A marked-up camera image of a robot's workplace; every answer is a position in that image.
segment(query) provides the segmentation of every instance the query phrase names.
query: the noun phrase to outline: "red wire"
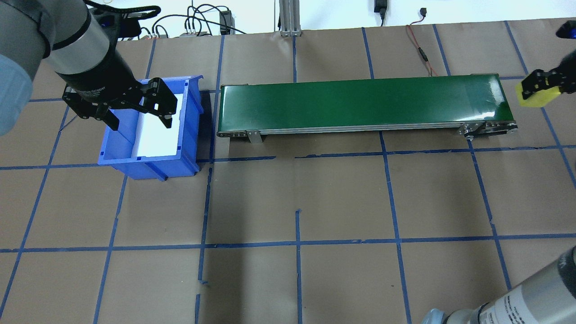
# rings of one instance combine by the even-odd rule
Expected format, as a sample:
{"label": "red wire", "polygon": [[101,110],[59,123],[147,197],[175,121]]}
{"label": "red wire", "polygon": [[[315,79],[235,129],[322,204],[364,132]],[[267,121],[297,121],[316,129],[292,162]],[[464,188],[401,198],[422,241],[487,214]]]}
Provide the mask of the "red wire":
{"label": "red wire", "polygon": [[[416,24],[417,22],[422,22],[423,20],[424,20],[424,17],[422,17],[422,19],[420,19],[418,21],[411,22],[410,25]],[[420,45],[418,44],[418,41],[416,40],[416,36],[414,35],[414,32],[412,31],[412,27],[410,25],[406,25],[406,27],[408,27],[410,34],[412,34],[412,38],[414,38],[414,43],[416,44],[416,48],[420,48]],[[427,61],[426,64],[430,67],[430,70],[432,72],[434,72],[434,74],[436,74],[436,76],[438,76],[438,73],[436,73],[436,71],[432,67],[432,64],[430,63],[430,61]]]}

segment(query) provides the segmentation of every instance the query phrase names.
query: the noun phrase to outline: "conveyor belt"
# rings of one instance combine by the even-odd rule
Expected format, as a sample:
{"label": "conveyor belt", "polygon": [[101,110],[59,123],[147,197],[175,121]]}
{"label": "conveyor belt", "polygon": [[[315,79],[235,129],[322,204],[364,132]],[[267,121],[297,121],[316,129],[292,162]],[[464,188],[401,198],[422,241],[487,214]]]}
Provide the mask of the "conveyor belt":
{"label": "conveyor belt", "polygon": [[460,127],[460,134],[516,130],[497,74],[227,85],[218,136]]}

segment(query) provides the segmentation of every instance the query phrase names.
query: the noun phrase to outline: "label on robot arm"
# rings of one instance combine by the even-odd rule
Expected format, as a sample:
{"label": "label on robot arm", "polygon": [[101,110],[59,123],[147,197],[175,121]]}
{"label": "label on robot arm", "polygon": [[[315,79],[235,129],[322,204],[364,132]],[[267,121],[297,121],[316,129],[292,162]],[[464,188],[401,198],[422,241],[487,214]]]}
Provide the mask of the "label on robot arm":
{"label": "label on robot arm", "polygon": [[520,285],[482,311],[480,324],[538,324],[538,321],[526,306]]}

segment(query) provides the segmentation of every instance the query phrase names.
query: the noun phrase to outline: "blue tape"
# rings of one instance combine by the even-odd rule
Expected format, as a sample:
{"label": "blue tape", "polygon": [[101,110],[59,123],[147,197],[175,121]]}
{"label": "blue tape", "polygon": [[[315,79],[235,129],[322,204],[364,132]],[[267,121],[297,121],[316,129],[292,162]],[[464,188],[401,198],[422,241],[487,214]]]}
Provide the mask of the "blue tape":
{"label": "blue tape", "polygon": [[510,29],[510,25],[508,21],[504,21],[506,25],[506,30],[508,31],[508,35],[510,36],[510,40],[512,41],[512,45],[514,45],[514,49],[516,50],[516,54],[518,55],[518,59],[520,59],[520,64],[522,64],[522,68],[524,69],[524,73],[528,74],[528,68],[526,67],[526,63],[524,62],[524,58],[522,58],[522,54],[520,53],[520,49],[518,48],[518,44],[516,43],[516,39],[514,39],[514,35],[512,35],[512,30]]}
{"label": "blue tape", "polygon": [[296,36],[292,36],[292,82],[296,83],[298,78],[296,75]]}
{"label": "blue tape", "polygon": [[560,150],[560,155],[562,156],[562,160],[564,160],[564,164],[566,165],[566,169],[568,170],[568,174],[570,175],[570,179],[572,180],[572,184],[574,185],[574,188],[576,188],[576,178],[574,177],[574,173],[572,172],[572,167],[570,166],[570,162],[568,161],[568,157],[566,156],[566,154],[564,153],[564,150],[562,149],[562,146],[560,144],[560,139],[558,138],[558,135],[556,134],[556,131],[554,130],[554,127],[552,126],[552,122],[550,121],[550,118],[548,117],[548,114],[546,113],[546,109],[544,109],[544,107],[541,107],[542,110],[542,115],[544,115],[544,119],[546,120],[546,124],[548,124],[548,128],[550,129],[550,132],[552,133],[552,136],[554,137],[554,141],[556,142],[556,148],[558,148]]}
{"label": "blue tape", "polygon": [[[201,244],[204,246],[206,244],[206,232],[208,230],[208,213],[210,211],[210,191],[212,184],[212,168],[208,169],[208,181],[206,184],[206,198],[204,199],[204,219],[202,221],[202,238]],[[202,281],[202,276],[204,273],[204,252],[205,248],[200,249],[200,260],[198,262],[198,280]]]}
{"label": "blue tape", "polygon": [[398,219],[396,218],[396,205],[394,203],[394,193],[392,191],[392,181],[390,177],[390,168],[388,166],[388,154],[386,152],[386,144],[384,143],[384,136],[382,131],[380,135],[380,145],[382,146],[382,156],[384,157],[384,171],[386,173],[386,184],[388,185],[388,198],[390,199],[390,210],[392,211],[392,224],[394,225],[394,238],[396,240],[396,254],[398,256],[398,267],[400,270],[400,282],[402,283],[402,295],[404,297],[404,309],[406,311],[406,321],[412,324],[412,316],[410,314],[410,301],[408,300],[408,288],[406,286],[406,275],[404,273],[404,259],[402,257],[402,246],[400,240],[400,230],[398,228]]}
{"label": "blue tape", "polygon": [[275,156],[255,156],[255,157],[228,157],[225,159],[214,159],[214,162],[235,162],[235,161],[261,161],[273,160]]}
{"label": "blue tape", "polygon": [[402,243],[427,243],[427,242],[468,242],[492,240],[493,236],[456,236],[451,238],[411,238],[400,239]]}
{"label": "blue tape", "polygon": [[[518,234],[498,235],[500,240],[527,240],[527,239],[565,239],[576,238],[576,233],[545,233],[545,234]],[[492,240],[493,236],[452,236],[437,238],[400,238],[402,243],[430,243],[430,242],[470,242]],[[348,244],[392,244],[396,239],[352,239],[352,240],[304,240],[302,245],[348,245]],[[257,242],[237,244],[174,244],[174,245],[145,245],[145,246],[114,246],[112,251],[153,251],[153,250],[195,250],[201,248],[250,248],[295,246],[296,241]],[[105,246],[89,247],[29,247],[22,249],[23,253],[36,252],[79,252],[79,251],[107,251]],[[17,253],[18,248],[2,248],[0,253]]]}
{"label": "blue tape", "polygon": [[310,154],[306,156],[297,156],[295,157],[295,159],[315,159],[317,157],[378,156],[378,155],[382,155],[382,152]]}
{"label": "blue tape", "polygon": [[19,167],[0,167],[0,170],[30,170],[30,169],[47,169],[47,165],[22,165]]}
{"label": "blue tape", "polygon": [[372,57],[370,56],[370,47],[368,46],[368,38],[366,37],[366,29],[362,27],[362,36],[364,37],[364,47],[366,48],[366,56],[368,58],[368,68],[370,69],[370,78],[374,78],[374,69],[372,69]]}
{"label": "blue tape", "polygon": [[302,259],[300,257],[300,213],[301,209],[296,210],[296,285],[297,285],[297,302],[298,302],[298,324],[302,324]]}
{"label": "blue tape", "polygon": [[112,251],[193,250],[202,247],[202,244],[115,246]]}
{"label": "blue tape", "polygon": [[498,238],[500,240],[568,239],[576,238],[576,233],[500,235]]}
{"label": "blue tape", "polygon": [[[64,123],[66,122],[66,115],[68,114],[68,110],[69,108],[66,107],[66,110],[64,110],[64,115],[62,116],[62,121],[60,122],[60,127],[58,129],[61,129],[62,125],[64,125]],[[58,141],[60,140],[61,133],[62,133],[61,131],[58,131],[56,135],[56,139],[54,140],[54,145],[52,147],[52,152],[50,153],[50,159],[48,160],[48,165],[52,164],[52,160],[54,159],[54,154],[56,153],[56,148],[58,147]],[[22,257],[24,246],[26,245],[26,241],[28,240],[28,234],[30,234],[30,228],[32,227],[32,222],[34,221],[36,210],[38,209],[38,203],[40,202],[42,191],[44,190],[44,186],[46,185],[48,172],[49,169],[47,168],[44,171],[44,177],[42,178],[42,182],[40,183],[40,188],[38,189],[38,195],[36,195],[36,200],[34,201],[34,207],[32,208],[32,212],[30,213],[30,218],[28,219],[28,224],[26,225],[26,230],[24,231],[24,236],[22,237],[22,242],[20,243],[20,248],[18,249],[18,254],[16,255],[16,260],[14,261],[14,267],[12,267],[12,272],[10,274],[10,279],[8,280],[8,285],[6,286],[6,291],[4,291],[2,304],[0,304],[0,318],[2,318],[2,314],[4,313],[4,308],[6,307],[6,302],[8,301],[8,295],[10,294],[12,283],[14,283],[14,277],[16,276],[18,265],[20,264],[20,258]]]}
{"label": "blue tape", "polygon": [[42,103],[46,101],[62,101],[62,98],[30,99],[30,103]]}
{"label": "blue tape", "polygon": [[247,247],[268,247],[268,246],[295,246],[295,241],[257,242],[257,243],[224,243],[206,244],[206,248],[247,248]]}
{"label": "blue tape", "polygon": [[24,253],[37,252],[86,252],[86,251],[107,251],[105,246],[85,246],[85,247],[29,247],[24,248]]}
{"label": "blue tape", "polygon": [[152,59],[154,58],[154,50],[156,49],[156,39],[152,40],[152,49],[150,50],[150,58],[148,59],[148,67],[146,68],[145,79],[150,78],[150,68],[152,67]]}
{"label": "blue tape", "polygon": [[500,80],[523,80],[526,76],[518,76],[518,77],[499,77]]}
{"label": "blue tape", "polygon": [[124,202],[124,193],[126,192],[126,184],[128,183],[128,176],[124,175],[124,180],[122,180],[122,187],[120,188],[120,197],[118,198],[118,206],[116,207],[116,217],[120,214],[122,210],[122,203]]}
{"label": "blue tape", "polygon": [[104,262],[104,271],[102,272],[102,279],[100,280],[100,289],[98,290],[98,299],[96,300],[96,310],[94,311],[93,324],[98,323],[98,316],[100,316],[100,305],[102,304],[102,296],[104,294],[104,286],[106,285],[106,277],[108,275],[108,267],[110,265],[110,257],[114,248],[114,238],[116,238],[116,229],[118,227],[118,215],[122,209],[122,202],[124,201],[124,193],[126,192],[126,183],[128,176],[124,175],[122,187],[120,188],[120,195],[118,197],[118,206],[116,207],[116,216],[114,217],[114,224],[112,225],[112,233],[110,233],[110,241],[106,253],[106,261]]}
{"label": "blue tape", "polygon": [[484,148],[484,149],[474,149],[475,152],[501,152],[510,150],[550,150],[557,149],[557,146],[545,146],[541,148],[531,147],[531,146],[519,146],[517,148]]}
{"label": "blue tape", "polygon": [[444,53],[444,48],[442,46],[442,41],[440,40],[440,35],[438,34],[436,24],[433,24],[432,28],[434,28],[434,34],[436,35],[436,42],[438,43],[440,54],[442,55],[442,60],[444,61],[444,68],[446,69],[446,74],[451,76],[452,73],[450,72],[450,67],[448,67],[448,61],[446,60],[446,54]]}
{"label": "blue tape", "polygon": [[406,155],[406,154],[416,154],[416,153],[427,153],[427,154],[436,154],[436,153],[462,153],[462,152],[469,152],[468,149],[436,149],[436,150],[397,150],[387,152],[387,155]]}
{"label": "blue tape", "polygon": [[471,141],[468,141],[468,147],[470,148],[470,155],[472,156],[472,162],[474,164],[474,170],[476,171],[478,185],[480,186],[480,192],[482,193],[482,199],[484,200],[484,206],[486,207],[486,213],[488,214],[488,220],[490,222],[490,227],[492,229],[492,236],[494,238],[494,243],[496,244],[496,251],[498,252],[498,258],[500,259],[500,265],[502,267],[504,281],[506,282],[506,287],[508,288],[508,290],[511,290],[512,285],[510,284],[508,269],[506,267],[504,255],[502,254],[502,247],[500,246],[500,241],[498,239],[498,232],[496,231],[496,225],[494,225],[494,223],[492,222],[492,210],[490,209],[490,203],[488,202],[488,195],[486,194],[486,188],[484,187],[484,181],[482,180],[482,174],[480,173],[480,167],[478,166],[478,161],[476,159],[476,154],[474,153],[474,147],[472,146]]}
{"label": "blue tape", "polygon": [[0,170],[29,170],[29,169],[62,169],[62,168],[92,168],[102,167],[96,163],[89,164],[58,164],[58,165],[21,165],[17,167],[0,167]]}
{"label": "blue tape", "polygon": [[78,115],[74,116],[69,122],[66,123],[66,125],[62,126],[60,131],[63,131],[66,127],[68,127],[68,125],[70,125],[77,117]]}
{"label": "blue tape", "polygon": [[200,318],[200,294],[196,294],[196,303],[194,305],[194,324],[198,324]]}
{"label": "blue tape", "polygon": [[117,225],[118,217],[114,219],[112,234],[110,235],[110,243],[108,243],[108,252],[106,253],[104,271],[102,272],[102,279],[100,280],[100,289],[98,289],[98,299],[96,300],[96,310],[94,311],[94,320],[92,321],[93,324],[98,323],[98,316],[100,316],[100,306],[102,304],[102,296],[104,295],[104,286],[106,285],[106,277],[108,275],[108,267],[110,266],[110,257],[112,256],[112,246],[114,245],[114,237],[116,236]]}
{"label": "blue tape", "polygon": [[224,39],[225,35],[222,35],[220,38],[220,52],[218,54],[218,70],[216,73],[216,92],[214,95],[214,108],[212,109],[212,132],[210,134],[210,154],[209,159],[210,161],[214,160],[214,145],[216,143],[216,115],[218,112],[218,99],[220,92],[220,75],[222,74],[222,57],[224,54]]}

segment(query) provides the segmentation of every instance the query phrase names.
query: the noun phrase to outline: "blue plastic bin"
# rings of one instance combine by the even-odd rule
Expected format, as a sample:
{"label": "blue plastic bin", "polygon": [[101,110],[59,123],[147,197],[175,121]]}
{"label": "blue plastic bin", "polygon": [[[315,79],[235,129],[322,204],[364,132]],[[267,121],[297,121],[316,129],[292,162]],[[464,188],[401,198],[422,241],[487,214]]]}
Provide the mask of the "blue plastic bin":
{"label": "blue plastic bin", "polygon": [[118,131],[106,127],[98,164],[110,165],[132,179],[157,178],[164,181],[175,176],[195,175],[200,170],[196,164],[196,141],[199,115],[203,113],[198,89],[201,78],[202,76],[162,78],[175,95],[183,94],[176,155],[132,157],[140,112],[132,109],[114,110],[114,114],[120,119],[120,126]]}

